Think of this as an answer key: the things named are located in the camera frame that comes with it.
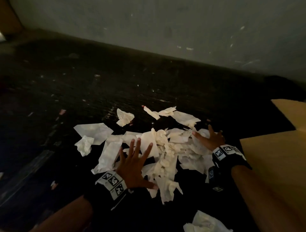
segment gray wall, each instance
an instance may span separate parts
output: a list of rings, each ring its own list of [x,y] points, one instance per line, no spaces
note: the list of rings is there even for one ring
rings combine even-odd
[[[27,28],[306,82],[305,0],[10,2]]]

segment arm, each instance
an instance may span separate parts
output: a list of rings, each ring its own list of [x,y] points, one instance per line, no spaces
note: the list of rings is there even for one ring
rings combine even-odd
[[[305,231],[299,216],[246,166],[234,166],[232,177],[262,232]]]
[[[82,231],[89,224],[92,215],[91,204],[81,196],[51,215],[30,232]]]
[[[211,125],[208,126],[210,138],[205,138],[197,132],[193,135],[209,150],[217,150],[225,145],[221,133],[215,134]],[[255,173],[247,168],[249,164],[240,155],[217,157],[213,160],[220,169],[232,175],[254,221],[261,232],[300,232],[305,231],[298,214],[283,202]]]

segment person's left hand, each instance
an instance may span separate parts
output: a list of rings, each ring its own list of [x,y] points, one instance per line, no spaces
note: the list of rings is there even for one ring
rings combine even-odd
[[[131,188],[138,188],[138,187],[145,187],[148,189],[158,189],[158,186],[152,182],[149,182],[143,179],[141,175],[141,169],[144,165],[144,162],[148,158],[153,144],[150,143],[144,154],[141,158],[138,157],[141,139],[137,139],[136,148],[134,151],[134,143],[135,140],[133,139],[130,144],[129,154],[128,157],[125,158],[123,155],[122,147],[120,148],[119,155],[120,155],[120,165],[117,168],[116,172],[119,176],[124,179],[126,187],[128,189]]]

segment black floor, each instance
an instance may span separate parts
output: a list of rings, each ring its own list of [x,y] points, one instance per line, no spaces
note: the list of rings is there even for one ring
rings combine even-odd
[[[114,134],[181,127],[142,108],[177,106],[202,120],[197,129],[209,119],[237,141],[294,130],[270,101],[303,100],[290,84],[86,41],[44,39],[0,53],[0,228],[28,231],[83,194],[103,147],[81,157],[77,124],[104,122]],[[132,126],[116,124],[117,108],[135,115]]]

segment forearm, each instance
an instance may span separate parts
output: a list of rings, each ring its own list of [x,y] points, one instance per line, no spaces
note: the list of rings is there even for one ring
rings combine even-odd
[[[81,196],[51,215],[30,232],[82,231],[89,224],[92,215],[93,210],[91,204]]]
[[[262,232],[305,231],[297,213],[267,187],[253,171],[234,166],[232,177]]]

